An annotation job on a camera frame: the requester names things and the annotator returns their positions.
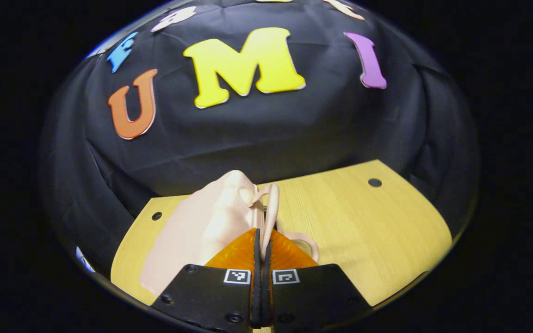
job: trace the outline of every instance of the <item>foam letter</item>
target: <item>foam letter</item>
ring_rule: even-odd
[[[345,5],[345,4],[341,4],[340,2],[338,2],[337,0],[323,0],[325,2],[328,2],[329,4],[332,4],[332,6],[334,6],[334,8],[338,9],[338,11],[340,11],[341,13],[344,13],[345,15],[349,15],[350,17],[353,17],[355,19],[361,19],[361,21],[365,21],[366,19],[364,19],[361,15],[357,15],[355,13],[353,13],[353,11],[351,11],[353,8]]]
[[[141,105],[141,114],[137,120],[130,120],[127,114],[125,96],[129,91],[128,86],[120,88],[108,99],[114,129],[123,139],[130,140],[144,134],[154,123],[155,100],[152,78],[155,74],[157,74],[157,69],[150,69],[133,80],[133,85],[139,87],[139,103]]]
[[[127,38],[125,38],[110,55],[108,55],[108,58],[106,58],[106,61],[110,61],[112,63],[112,73],[116,72],[118,67],[120,67],[121,63],[131,53],[131,50],[127,50],[129,47],[133,46],[133,37],[137,34],[137,32],[133,32],[130,34]]]
[[[387,82],[381,74],[379,69],[379,63],[374,52],[374,42],[367,37],[355,34],[353,32],[343,32],[347,38],[353,41],[359,58],[361,59],[361,67],[363,68],[363,74],[361,74],[361,83],[367,88],[379,88],[384,89],[387,87]]]
[[[305,79],[293,65],[287,37],[283,28],[259,28],[248,35],[240,53],[218,39],[209,39],[184,50],[191,57],[197,74],[199,95],[194,103],[198,108],[225,103],[229,92],[219,86],[219,74],[236,93],[250,92],[256,66],[260,79],[256,88],[263,93],[298,90],[305,87]]]
[[[184,9],[180,9],[177,12],[171,13],[170,15],[164,17],[159,21],[159,23],[152,28],[151,32],[155,32],[157,30],[161,30],[169,25],[173,25],[174,23],[182,22],[185,19],[188,19],[189,17],[196,14],[194,9],[197,8],[196,6],[192,7],[186,7]]]

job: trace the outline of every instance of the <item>purple letter i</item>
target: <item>purple letter i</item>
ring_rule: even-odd
[[[367,37],[361,36],[354,32],[343,32],[347,38],[353,41],[359,58],[361,59],[361,66],[363,74],[361,74],[361,83],[367,88],[384,89],[387,87],[387,82],[381,74],[379,63],[374,53],[374,42]]]

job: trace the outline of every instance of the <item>black cloth backdrop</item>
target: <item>black cloth backdrop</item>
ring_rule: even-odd
[[[114,253],[150,198],[190,194],[232,169],[266,183],[381,160],[437,207],[453,236],[461,231],[478,188],[476,126],[453,78],[421,46],[381,17],[356,8],[366,18],[360,21],[322,1],[192,0],[176,8],[187,6],[197,6],[197,14],[167,32],[150,32],[167,13],[142,22],[115,73],[106,55],[85,59],[51,103],[40,163],[44,205],[58,233],[95,270],[109,276]],[[268,94],[252,88],[241,97],[222,80],[229,101],[195,107],[197,77],[184,49],[218,38],[240,50],[263,27],[289,30],[306,87]],[[386,89],[363,87],[345,31],[376,44]],[[132,141],[121,139],[108,98],[152,68],[154,124]],[[136,119],[137,89],[126,104]]]

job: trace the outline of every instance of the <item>blue foam letter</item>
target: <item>blue foam letter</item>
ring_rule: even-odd
[[[125,40],[123,40],[117,47],[110,53],[106,61],[110,61],[112,63],[112,73],[116,72],[117,69],[120,67],[121,63],[131,53],[131,50],[127,50],[129,47],[133,46],[133,36],[135,36],[137,32],[133,32],[130,34]]]

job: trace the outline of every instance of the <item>orange letter u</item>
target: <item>orange letter u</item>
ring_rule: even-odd
[[[141,114],[137,120],[130,120],[127,114],[125,96],[129,91],[128,86],[120,88],[108,99],[114,129],[123,139],[130,140],[144,134],[154,123],[155,100],[152,78],[156,74],[157,69],[150,69],[133,80],[133,85],[139,88],[139,103],[141,104]]]

